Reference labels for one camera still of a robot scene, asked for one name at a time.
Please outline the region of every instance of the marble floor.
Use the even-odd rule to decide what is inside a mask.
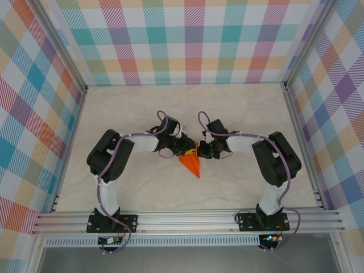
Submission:
[[[212,121],[219,118],[229,131],[263,135],[281,131],[302,160],[279,84],[91,87],[57,210],[93,210],[97,204],[96,184],[86,164],[88,154],[107,129],[137,133],[159,125],[159,109],[184,124],[186,133],[196,141],[202,139],[197,121],[200,110],[206,111]],[[164,159],[156,152],[134,154],[118,179],[120,207],[254,208],[266,185],[253,152],[236,153],[224,160],[201,158],[200,175],[200,179],[196,178],[176,157]],[[283,204],[316,206],[304,166]]]

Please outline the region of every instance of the robotic arm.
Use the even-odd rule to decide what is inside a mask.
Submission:
[[[210,122],[207,128],[212,133],[229,134],[219,119]],[[233,131],[230,134],[239,134],[241,132]],[[250,218],[249,227],[259,225],[263,230],[269,230],[282,219],[282,206],[280,198],[287,188],[287,173],[283,162],[279,156],[275,156],[273,146],[266,140],[259,138],[248,138],[243,136],[212,136],[209,132],[202,132],[205,140],[200,142],[197,148],[197,156],[202,158],[220,159],[221,152],[235,153],[248,152],[253,148],[260,171],[268,182],[263,197],[256,207],[254,218]],[[297,172],[301,169],[301,161],[287,142],[286,138],[280,132],[275,132],[268,136],[278,149],[282,152],[291,174],[291,179],[296,177]]]
[[[164,148],[168,148],[173,152],[173,155],[184,155],[187,151],[196,148],[195,142],[187,136],[183,131],[181,124],[174,118],[167,117],[162,120],[159,126],[153,127],[144,134],[137,136],[127,135],[120,143],[117,151],[114,151],[116,144],[123,136],[114,130],[108,130],[98,141],[94,149],[87,158],[87,164],[90,166],[90,171],[94,175],[96,183],[100,185],[100,199],[104,210],[107,214],[118,219],[119,204],[117,200],[117,179],[121,176],[125,169],[129,156],[136,152],[159,152]],[[154,131],[162,131],[160,134],[151,135]],[[109,163],[112,151],[116,152],[113,162],[109,169],[99,177]],[[105,229],[115,230],[116,223],[107,217],[107,214],[101,209],[101,204],[98,204],[94,210],[95,218],[99,219],[96,223],[98,226],[103,226]]]

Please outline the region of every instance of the metal frame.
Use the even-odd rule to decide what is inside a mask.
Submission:
[[[345,230],[336,210],[323,208],[299,208],[301,226],[299,233],[331,233]],[[177,210],[177,211],[125,211],[122,214],[137,214],[138,228],[133,235],[227,235],[227,234],[271,234],[269,231],[240,232],[234,220],[237,210]],[[293,233],[297,227],[296,213],[285,211]],[[33,235],[37,236],[90,236],[86,233],[90,212],[54,212],[40,214]]]
[[[51,200],[53,200],[53,202],[50,203],[49,207],[46,210],[46,211],[49,211],[49,212],[54,211],[54,205],[56,204],[56,200],[59,197],[59,194],[61,193],[61,190],[62,190],[64,177],[66,176],[66,170],[67,170],[68,162],[69,162],[69,159],[71,158],[71,152],[72,152],[73,144],[75,143],[77,129],[78,129],[78,126],[80,124],[82,112],[83,112],[83,109],[84,109],[84,106],[85,106],[87,90],[88,89],[86,89],[85,93],[81,97],[80,109],[78,110],[78,115],[77,115],[77,118],[76,118],[75,127],[73,128],[71,139],[70,139],[69,145],[68,145],[68,149],[67,149],[66,154],[65,154],[65,159],[64,159],[63,166],[62,166],[62,170],[60,172],[60,177],[58,179],[57,187],[56,187],[56,190],[54,191],[54,193],[51,196]]]
[[[289,114],[292,119],[292,123],[295,129],[297,139],[299,141],[300,149],[303,154],[304,163],[307,166],[310,181],[312,183],[313,193],[316,199],[316,208],[298,208],[302,216],[301,227],[299,233],[329,233],[331,234],[333,245],[337,254],[337,258],[340,263],[341,270],[343,272],[353,272],[348,254],[345,249],[345,241],[342,236],[342,232],[345,231],[344,223],[341,221],[341,217],[336,210],[325,210],[327,208],[327,202],[325,199],[321,199],[319,183],[316,179],[315,169],[313,167],[311,158],[309,157],[307,144],[304,141],[304,134],[299,121],[297,113],[293,106],[291,95],[288,91],[288,87],[292,84],[294,79],[298,76],[301,68],[304,65],[309,53],[315,46],[326,22],[330,18],[331,13],[336,8],[340,0],[327,1],[323,11],[316,22],[310,37],[307,39],[305,47],[298,57],[292,72],[285,85],[282,84],[282,90],[284,98],[287,104]],[[72,75],[77,81],[77,84],[86,93],[85,83],[79,74],[73,60],[69,57],[67,49],[62,43],[58,33],[52,27],[52,23],[49,20],[47,13],[44,11],[43,6],[39,3],[39,0],[28,0],[31,8],[34,10],[36,16],[42,19],[42,25],[46,29],[53,45],[60,53],[62,59],[65,61],[67,68],[72,72]],[[57,212],[55,207],[57,204],[57,198],[61,191],[65,170],[67,168],[68,160],[71,154],[73,142],[76,136],[77,127],[81,118],[82,109],[85,101],[85,95],[82,98],[80,106],[80,112],[78,114],[75,129],[71,137],[70,148],[66,155],[66,160],[61,173],[60,182],[55,193],[54,206],[50,209],[50,214],[40,214],[37,223],[34,227],[32,238],[32,251],[30,254],[30,261],[27,265],[26,272],[36,272],[39,267],[42,252],[45,247],[79,247],[74,240],[83,240],[82,245],[88,247],[96,247],[95,239],[99,235],[116,235],[116,234],[88,234],[86,233],[86,226],[88,224],[88,217],[90,212]],[[219,239],[225,240],[229,238],[240,238],[242,241],[234,242],[224,241],[225,245],[244,245],[248,241],[247,238],[256,238],[260,234],[268,234],[267,231],[247,231],[240,232],[238,224],[234,220],[234,216],[237,210],[183,210],[183,211],[130,211],[122,212],[123,214],[137,214],[138,229],[133,237],[135,240],[147,239],[148,245],[158,246],[154,239],[156,238],[207,238],[212,239],[213,242],[219,242]],[[291,230],[286,233],[293,233],[297,227],[297,215],[291,211],[285,211],[288,215]]]
[[[90,71],[90,68],[88,67],[88,65],[86,63],[84,55],[82,54],[80,48],[78,47],[76,39],[73,36],[71,29],[68,27],[68,24],[62,14],[62,11],[61,11],[59,5],[57,4],[57,0],[48,0],[48,4],[49,4],[54,16],[56,17],[58,24],[62,28],[62,31],[63,31],[65,37],[67,38],[68,43],[69,43],[74,55],[76,56],[78,62],[80,63],[82,69],[84,70],[85,77],[88,79],[89,84],[96,85],[95,79]]]
[[[82,79],[80,72],[78,71],[75,63],[73,62],[72,58],[70,57],[64,43],[62,42],[61,37],[59,36],[57,30],[54,28],[50,18],[47,15],[47,12],[44,10],[43,5],[39,2],[39,0],[27,0],[30,8],[32,9],[35,16],[38,18],[40,24],[44,28],[47,36],[49,37],[50,41],[52,42],[55,50],[61,57],[62,61],[64,62],[67,70],[72,75],[75,83],[77,84],[78,88],[82,90],[84,93],[87,91],[87,84]]]
[[[320,16],[318,17],[315,25],[313,26],[313,29],[311,33],[309,34],[305,44],[304,48],[301,51],[300,55],[298,56],[295,64],[293,65],[293,68],[291,70],[291,73],[289,74],[287,78],[287,86],[292,85],[295,78],[299,75],[304,63],[306,62],[309,54],[311,53],[311,50],[316,45],[316,42],[318,41],[322,31],[324,30],[326,23],[330,19],[332,13],[336,9],[336,6],[339,4],[340,0],[327,0],[324,8],[322,9],[322,12]]]

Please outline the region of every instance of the enclosure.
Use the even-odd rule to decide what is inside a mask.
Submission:
[[[2,6],[1,272],[79,272],[86,259],[88,271],[362,272],[364,2]],[[117,199],[137,216],[136,232],[120,253],[102,255],[98,237],[110,233],[86,232],[101,203],[86,159],[108,129],[159,126],[158,110],[194,142],[204,140],[202,110],[228,132],[283,133],[302,163],[282,200],[299,213],[284,210],[284,249],[263,252],[257,245],[272,233],[236,222],[267,185],[248,146],[199,158],[200,177],[168,149],[131,154]]]

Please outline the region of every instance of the plaid wall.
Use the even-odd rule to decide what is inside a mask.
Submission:
[[[97,85],[281,82],[306,12],[319,2],[56,0],[67,39],[54,1],[42,0],[80,72]]]
[[[318,6],[315,10],[315,13],[313,14],[311,20],[309,21],[309,24],[308,24],[308,27],[306,28],[305,33],[301,38],[301,41],[295,51],[295,54],[293,55],[293,58],[292,58],[291,62],[289,63],[288,69],[287,69],[286,73],[284,74],[283,81],[287,81],[288,76],[291,73],[292,68],[296,63],[296,60],[297,60],[298,56],[301,54],[302,49],[305,47],[306,40],[307,40],[308,36],[311,34],[311,31],[313,30],[313,26],[315,25],[319,16],[321,15],[321,12],[327,1],[328,0],[320,0],[320,3],[318,4]]]
[[[0,1],[0,272],[19,272],[81,92],[25,0]]]
[[[341,0],[292,87],[318,180],[363,272],[364,0]]]

